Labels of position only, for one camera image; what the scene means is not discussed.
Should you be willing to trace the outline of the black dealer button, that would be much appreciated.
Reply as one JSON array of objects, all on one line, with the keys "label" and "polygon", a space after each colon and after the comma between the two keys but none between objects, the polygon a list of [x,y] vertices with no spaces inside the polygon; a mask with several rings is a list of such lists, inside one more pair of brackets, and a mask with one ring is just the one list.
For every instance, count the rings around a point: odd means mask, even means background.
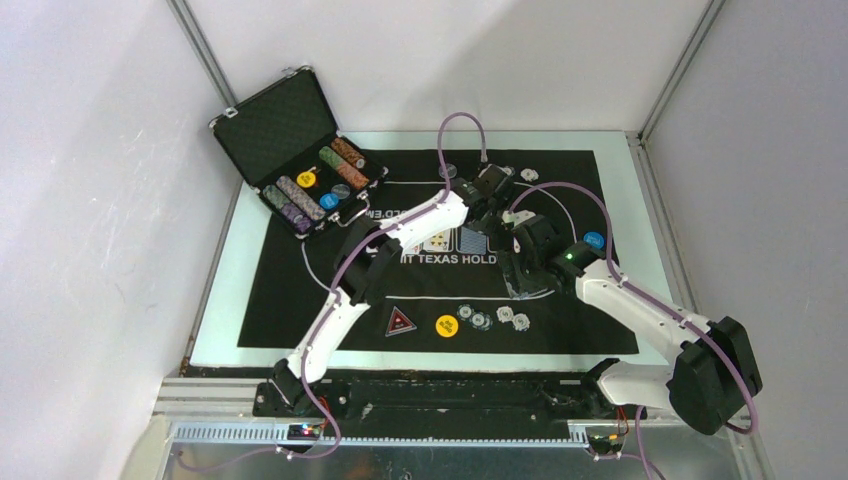
[{"label": "black dealer button", "polygon": [[457,167],[454,164],[446,163],[444,167],[440,167],[438,171],[442,179],[453,179],[457,176]]}]

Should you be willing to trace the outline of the white blue chip back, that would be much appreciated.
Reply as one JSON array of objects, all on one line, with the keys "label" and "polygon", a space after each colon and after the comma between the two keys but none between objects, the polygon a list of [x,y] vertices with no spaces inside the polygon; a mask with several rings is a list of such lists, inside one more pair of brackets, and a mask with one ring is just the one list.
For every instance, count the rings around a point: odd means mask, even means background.
[{"label": "white blue chip back", "polygon": [[531,168],[522,169],[520,172],[520,176],[525,182],[529,183],[535,182],[539,179],[539,173]]}]

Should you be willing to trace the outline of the white blue chip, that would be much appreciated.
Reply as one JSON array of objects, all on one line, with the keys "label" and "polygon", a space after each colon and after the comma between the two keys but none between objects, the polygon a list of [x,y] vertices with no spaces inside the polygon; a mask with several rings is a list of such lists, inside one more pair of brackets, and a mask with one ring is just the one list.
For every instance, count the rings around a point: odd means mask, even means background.
[{"label": "white blue chip", "polygon": [[527,331],[529,329],[531,322],[530,322],[530,319],[527,315],[516,314],[512,318],[512,324],[513,324],[513,327],[516,331],[524,332],[524,331]]},{"label": "white blue chip", "polygon": [[501,323],[511,323],[514,318],[514,311],[508,305],[501,306],[496,310],[496,317]]},{"label": "white blue chip", "polygon": [[520,172],[520,176],[525,182],[529,183],[535,182],[539,179],[539,173],[531,168],[522,169]]}]

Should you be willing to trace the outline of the blue small blind button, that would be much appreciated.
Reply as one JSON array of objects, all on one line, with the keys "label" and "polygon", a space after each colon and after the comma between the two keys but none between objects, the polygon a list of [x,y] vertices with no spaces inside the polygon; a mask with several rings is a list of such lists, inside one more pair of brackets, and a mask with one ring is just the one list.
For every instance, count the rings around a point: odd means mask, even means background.
[{"label": "blue small blind button", "polygon": [[606,246],[606,238],[603,234],[597,231],[588,231],[584,234],[583,240],[593,248],[603,250]]}]

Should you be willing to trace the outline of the white blue chip front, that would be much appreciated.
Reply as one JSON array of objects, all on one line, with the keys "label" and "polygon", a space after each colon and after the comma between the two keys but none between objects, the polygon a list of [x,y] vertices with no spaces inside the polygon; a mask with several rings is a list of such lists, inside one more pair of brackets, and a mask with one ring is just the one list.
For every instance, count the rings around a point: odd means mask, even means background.
[{"label": "white blue chip front", "polygon": [[516,331],[524,332],[524,331],[527,331],[529,329],[531,322],[530,322],[530,319],[527,315],[516,314],[512,318],[512,324],[513,324],[513,327]]},{"label": "white blue chip front", "polygon": [[496,317],[501,323],[511,323],[514,318],[514,311],[508,305],[501,306],[496,310]]}]

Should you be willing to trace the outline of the grey white chip front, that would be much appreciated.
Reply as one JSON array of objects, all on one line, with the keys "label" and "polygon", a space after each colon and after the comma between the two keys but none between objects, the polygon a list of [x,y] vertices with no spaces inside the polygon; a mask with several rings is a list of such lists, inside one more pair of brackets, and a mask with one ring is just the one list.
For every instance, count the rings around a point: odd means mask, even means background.
[{"label": "grey white chip front", "polygon": [[472,325],[473,328],[480,330],[480,331],[490,330],[491,327],[492,327],[492,324],[493,324],[491,317],[489,315],[485,314],[485,313],[482,313],[482,312],[474,313],[470,317],[469,322],[470,322],[470,324]]}]

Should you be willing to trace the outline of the green blue chip front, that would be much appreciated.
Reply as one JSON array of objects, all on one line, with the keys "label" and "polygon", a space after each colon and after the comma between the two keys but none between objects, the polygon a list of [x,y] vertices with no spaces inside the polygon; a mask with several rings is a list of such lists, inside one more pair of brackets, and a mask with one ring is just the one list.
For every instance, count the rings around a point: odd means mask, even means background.
[{"label": "green blue chip front", "polygon": [[474,314],[474,308],[468,304],[462,304],[457,308],[457,317],[462,321],[470,320]]}]

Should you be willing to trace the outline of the yellow big blind button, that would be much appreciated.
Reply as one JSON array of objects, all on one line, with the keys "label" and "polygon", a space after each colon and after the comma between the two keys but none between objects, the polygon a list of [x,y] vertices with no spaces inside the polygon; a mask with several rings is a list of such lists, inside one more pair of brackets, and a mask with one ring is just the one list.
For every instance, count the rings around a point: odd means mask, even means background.
[{"label": "yellow big blind button", "polygon": [[459,331],[460,322],[452,315],[441,315],[435,322],[436,333],[442,338],[454,337]]}]

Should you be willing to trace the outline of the triangular all-in marker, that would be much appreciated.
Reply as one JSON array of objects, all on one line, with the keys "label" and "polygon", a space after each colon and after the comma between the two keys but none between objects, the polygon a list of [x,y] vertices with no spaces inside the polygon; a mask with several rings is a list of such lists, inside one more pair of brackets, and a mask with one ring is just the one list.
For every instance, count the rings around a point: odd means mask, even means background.
[{"label": "triangular all-in marker", "polygon": [[418,326],[402,310],[394,306],[388,319],[385,336],[394,337],[417,329]]}]

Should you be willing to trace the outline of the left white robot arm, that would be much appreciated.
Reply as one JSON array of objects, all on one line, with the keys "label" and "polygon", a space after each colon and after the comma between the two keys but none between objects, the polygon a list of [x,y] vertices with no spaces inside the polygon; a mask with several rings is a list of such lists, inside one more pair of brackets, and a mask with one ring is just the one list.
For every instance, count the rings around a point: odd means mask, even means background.
[{"label": "left white robot arm", "polygon": [[269,382],[278,390],[278,404],[292,416],[311,412],[318,402],[312,384],[322,379],[357,320],[382,298],[389,267],[444,230],[466,227],[492,237],[514,190],[511,173],[488,165],[472,180],[449,180],[433,197],[400,215],[355,220],[338,252],[321,310],[295,349],[274,366]]}]

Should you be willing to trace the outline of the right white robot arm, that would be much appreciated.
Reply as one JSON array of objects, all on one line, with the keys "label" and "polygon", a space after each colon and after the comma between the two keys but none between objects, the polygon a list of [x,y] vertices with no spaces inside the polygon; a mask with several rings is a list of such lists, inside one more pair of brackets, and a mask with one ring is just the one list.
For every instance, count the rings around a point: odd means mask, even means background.
[{"label": "right white robot arm", "polygon": [[662,357],[661,365],[608,358],[590,369],[581,380],[581,402],[591,416],[643,406],[671,411],[693,430],[712,435],[762,391],[749,335],[737,320],[710,320],[657,298],[631,282],[604,251],[569,241],[542,215],[506,213],[495,238],[512,295],[554,290],[623,325]]}]

